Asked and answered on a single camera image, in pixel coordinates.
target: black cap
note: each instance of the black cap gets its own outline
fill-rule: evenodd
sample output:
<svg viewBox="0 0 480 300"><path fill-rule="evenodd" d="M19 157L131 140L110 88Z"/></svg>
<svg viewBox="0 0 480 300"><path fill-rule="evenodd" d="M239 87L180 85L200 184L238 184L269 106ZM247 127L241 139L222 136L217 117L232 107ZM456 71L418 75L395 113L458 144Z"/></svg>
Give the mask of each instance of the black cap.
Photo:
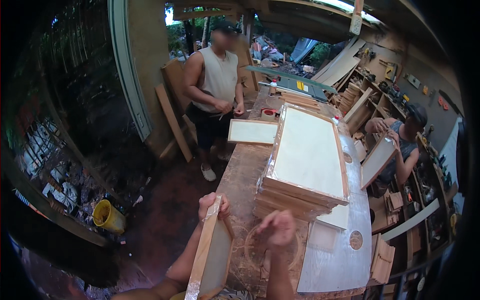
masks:
<svg viewBox="0 0 480 300"><path fill-rule="evenodd" d="M418 103L407 104L408 116L415 118L421 127L427 125L428 116L425 107Z"/></svg>
<svg viewBox="0 0 480 300"><path fill-rule="evenodd" d="M217 29L220 29L224 33L241 32L241 30L238 29L232 22L227 20L220 21L217 25L213 27L213 30Z"/></svg>

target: yellow bucket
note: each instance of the yellow bucket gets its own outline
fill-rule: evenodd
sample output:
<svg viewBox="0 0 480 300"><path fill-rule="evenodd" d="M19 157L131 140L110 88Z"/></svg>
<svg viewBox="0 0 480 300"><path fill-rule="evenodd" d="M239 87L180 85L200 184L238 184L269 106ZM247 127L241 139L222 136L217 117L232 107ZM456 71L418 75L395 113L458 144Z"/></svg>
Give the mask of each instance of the yellow bucket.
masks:
<svg viewBox="0 0 480 300"><path fill-rule="evenodd" d="M100 201L93 210L93 222L106 230L122 234L125 231L126 219L107 199Z"/></svg>

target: man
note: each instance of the man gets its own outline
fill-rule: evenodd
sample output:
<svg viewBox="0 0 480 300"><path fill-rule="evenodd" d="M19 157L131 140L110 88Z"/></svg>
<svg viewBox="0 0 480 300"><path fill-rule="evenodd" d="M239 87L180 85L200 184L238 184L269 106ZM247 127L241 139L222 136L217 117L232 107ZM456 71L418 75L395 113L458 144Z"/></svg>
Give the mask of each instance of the man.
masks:
<svg viewBox="0 0 480 300"><path fill-rule="evenodd" d="M200 242L203 219L215 198L216 194L212 192L200 199L198 226L193 231L183 253L168 269L165 278L159 284L152 288L136 288L117 294L113 296L112 300L183 300ZM222 220L229 215L230 203L228 198L222 194L218 219ZM272 232L267 241L268 249L271 252L267 300L292 300L294 298L293 288L288 277L288 265L285 259L285 247L292 241L296 230L291 212L274 211L269 214L258 227L257 233L261 233L267 228ZM254 297L247 291L234 291L226 288L212 299L253 300Z"/></svg>
<svg viewBox="0 0 480 300"><path fill-rule="evenodd" d="M398 184L404 184L419 159L416 137L417 132L422 133L427 125L427 111L419 104L407 104L407 110L405 124L394 118L385 120L373 118L365 125L365 131L368 133L387 131L387 136L395 140L400 148L400 151L371 184L375 198L383 196L395 174Z"/></svg>
<svg viewBox="0 0 480 300"><path fill-rule="evenodd" d="M230 160L226 153L230 120L234 113L244 113L238 57L229 52L239 32L232 22L221 21L212 31L212 45L193 53L185 62L184 94L192 100L185 113L197 130L201 170L207 181L216 179L208 161L210 148L218 138L218 158ZM237 107L232 111L234 100Z"/></svg>

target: dirt floor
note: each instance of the dirt floor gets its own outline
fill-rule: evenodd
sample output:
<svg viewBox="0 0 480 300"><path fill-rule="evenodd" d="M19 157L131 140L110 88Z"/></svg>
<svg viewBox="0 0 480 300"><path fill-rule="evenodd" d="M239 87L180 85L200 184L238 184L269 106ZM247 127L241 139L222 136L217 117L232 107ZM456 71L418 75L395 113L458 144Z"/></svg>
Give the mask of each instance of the dirt floor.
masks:
<svg viewBox="0 0 480 300"><path fill-rule="evenodd" d="M251 109L256 94L245 97ZM248 118L246 112L241 118ZM198 222L198 199L214 192L227 162L214 160L217 180L207 182L200 171L200 160L190 163L179 155L167 168L158 168L142 192L144 200L129 211L126 241L118 251L120 280L111 288L85 286L33 252L24 249L22 262L27 274L45 299L105 299L132 288L150 288L160 282L171 264L183 252Z"/></svg>

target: sleeveless shirt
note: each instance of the sleeveless shirt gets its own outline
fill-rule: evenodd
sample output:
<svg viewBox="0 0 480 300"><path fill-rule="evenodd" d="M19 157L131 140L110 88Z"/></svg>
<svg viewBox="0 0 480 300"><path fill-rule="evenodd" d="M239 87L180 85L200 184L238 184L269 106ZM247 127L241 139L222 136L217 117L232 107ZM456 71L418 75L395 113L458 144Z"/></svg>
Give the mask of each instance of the sleeveless shirt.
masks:
<svg viewBox="0 0 480 300"><path fill-rule="evenodd" d="M225 51L225 58L219 58L210 47L198 50L204 57L205 81L198 88L209 92L213 97L233 103L235 99L235 86L237 85L237 55ZM199 109L217 113L215 107L192 101Z"/></svg>
<svg viewBox="0 0 480 300"><path fill-rule="evenodd" d="M403 161L405 162L407 158L410 156L410 153L415 149L418 148L417 143L412 143L407 140L404 140L400 137L398 131L400 130L400 126L403 124L402 121L396 120L390 128L394 130L398 134L398 141L400 142L400 150L402 152ZM396 156L392 158L392 160L387 164L385 169L378 175L378 179L384 183L389 184L393 179L396 172Z"/></svg>

